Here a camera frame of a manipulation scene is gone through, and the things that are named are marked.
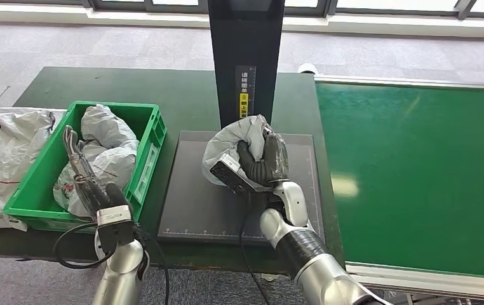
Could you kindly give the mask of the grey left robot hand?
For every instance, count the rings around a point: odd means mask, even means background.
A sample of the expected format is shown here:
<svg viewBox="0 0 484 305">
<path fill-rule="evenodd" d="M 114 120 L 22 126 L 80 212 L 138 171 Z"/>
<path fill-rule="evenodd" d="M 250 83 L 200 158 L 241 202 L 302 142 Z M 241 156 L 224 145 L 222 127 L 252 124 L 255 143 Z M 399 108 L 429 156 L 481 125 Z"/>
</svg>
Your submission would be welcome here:
<svg viewBox="0 0 484 305">
<path fill-rule="evenodd" d="M 72 176 L 74 189 L 90 219 L 96 222 L 99 210 L 118 205 L 127 205 L 130 214 L 133 215 L 133 207 L 124 198 L 120 187 L 110 182 L 105 189 L 101 188 L 98 177 L 83 151 L 84 142 L 78 139 L 77 133 L 71 126 L 65 125 L 62 138 L 69 165 L 74 172 Z"/>
</svg>

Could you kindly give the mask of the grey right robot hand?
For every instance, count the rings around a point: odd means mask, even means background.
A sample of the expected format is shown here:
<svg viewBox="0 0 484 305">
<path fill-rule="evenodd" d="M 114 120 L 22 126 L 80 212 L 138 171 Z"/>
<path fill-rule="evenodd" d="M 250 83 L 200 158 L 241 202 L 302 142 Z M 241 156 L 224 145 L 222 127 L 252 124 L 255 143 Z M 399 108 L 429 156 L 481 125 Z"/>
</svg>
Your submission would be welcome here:
<svg viewBox="0 0 484 305">
<path fill-rule="evenodd" d="M 271 187 L 289 174 L 286 145 L 281 135 L 268 132 L 264 135 L 262 157 L 256 160 L 250 153 L 248 144 L 240 140 L 237 144 L 239 164 L 245 175 L 253 182 Z"/>
</svg>

